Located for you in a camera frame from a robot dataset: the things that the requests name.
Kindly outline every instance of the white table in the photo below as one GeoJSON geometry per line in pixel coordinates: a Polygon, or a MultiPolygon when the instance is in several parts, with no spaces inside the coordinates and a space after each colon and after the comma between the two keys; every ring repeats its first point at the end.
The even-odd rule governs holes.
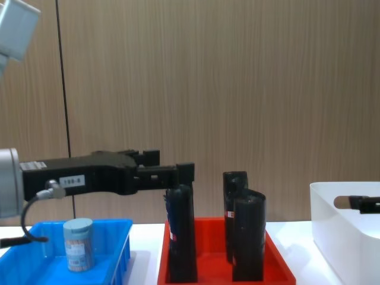
{"type": "MultiPolygon", "coordinates": [[[[310,221],[269,222],[267,231],[296,277],[297,285],[343,285],[315,246],[310,221]]],[[[157,284],[163,232],[163,224],[133,225],[126,284],[157,284]]],[[[0,238],[21,235],[21,227],[0,227],[0,238]]]]}

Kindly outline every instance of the black cylindrical object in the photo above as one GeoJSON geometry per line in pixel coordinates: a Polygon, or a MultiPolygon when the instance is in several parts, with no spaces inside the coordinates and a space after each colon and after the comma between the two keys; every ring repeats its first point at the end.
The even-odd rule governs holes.
{"type": "Polygon", "coordinates": [[[169,271],[172,283],[198,280],[192,196],[192,187],[188,185],[166,190],[166,211],[170,226],[169,271]]]}
{"type": "Polygon", "coordinates": [[[234,201],[233,281],[262,281],[265,250],[265,196],[244,189],[234,201]]]}
{"type": "Polygon", "coordinates": [[[248,177],[245,171],[223,173],[224,228],[226,229],[226,252],[229,263],[232,263],[233,200],[239,191],[247,187],[248,177]]]}

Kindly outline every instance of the blue tray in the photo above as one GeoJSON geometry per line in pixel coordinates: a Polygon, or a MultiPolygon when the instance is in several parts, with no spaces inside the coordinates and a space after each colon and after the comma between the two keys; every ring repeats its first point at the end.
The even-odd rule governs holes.
{"type": "Polygon", "coordinates": [[[74,273],[67,268],[64,221],[37,223],[36,236],[47,236],[46,243],[14,246],[0,258],[0,284],[111,284],[122,285],[126,273],[131,220],[94,220],[93,253],[95,264],[88,271],[74,273]]]}

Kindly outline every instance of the wooden wall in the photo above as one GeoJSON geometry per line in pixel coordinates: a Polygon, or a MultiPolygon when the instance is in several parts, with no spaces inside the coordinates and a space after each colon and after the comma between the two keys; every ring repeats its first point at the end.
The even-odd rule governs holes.
{"type": "MultiPolygon", "coordinates": [[[[55,2],[34,3],[43,16],[26,60],[0,84],[0,147],[24,160],[68,155],[55,2]]],[[[58,8],[72,156],[159,148],[164,164],[193,161],[196,216],[223,215],[224,171],[248,171],[269,220],[309,219],[310,182],[380,179],[377,0],[58,8]]],[[[162,195],[79,195],[76,213],[163,221],[162,195]]],[[[70,200],[60,207],[52,218],[72,215],[70,200]]]]}

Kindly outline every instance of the red plastic bin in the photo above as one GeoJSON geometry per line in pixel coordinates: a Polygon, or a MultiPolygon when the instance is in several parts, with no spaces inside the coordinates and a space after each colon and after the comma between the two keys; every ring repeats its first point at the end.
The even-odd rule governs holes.
{"type": "Polygon", "coordinates": [[[224,218],[196,218],[195,244],[197,247],[197,283],[171,283],[169,274],[169,225],[166,222],[158,285],[165,284],[240,284],[240,285],[296,285],[296,279],[278,252],[268,233],[265,240],[264,281],[232,282],[232,265],[226,258],[224,218]]]}

